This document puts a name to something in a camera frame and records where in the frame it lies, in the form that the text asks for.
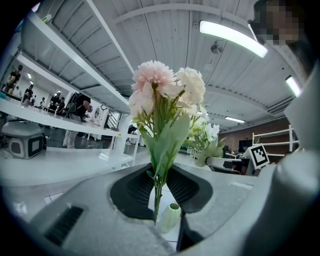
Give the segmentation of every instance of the pink carnation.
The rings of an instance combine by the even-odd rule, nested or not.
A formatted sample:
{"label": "pink carnation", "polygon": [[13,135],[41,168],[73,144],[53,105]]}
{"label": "pink carnation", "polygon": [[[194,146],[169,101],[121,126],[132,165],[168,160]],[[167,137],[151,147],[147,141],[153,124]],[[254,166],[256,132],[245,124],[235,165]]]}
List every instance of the pink carnation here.
{"label": "pink carnation", "polygon": [[160,61],[147,61],[138,66],[132,78],[135,83],[132,85],[134,90],[142,90],[144,86],[158,84],[159,87],[172,85],[175,77],[172,69]]}

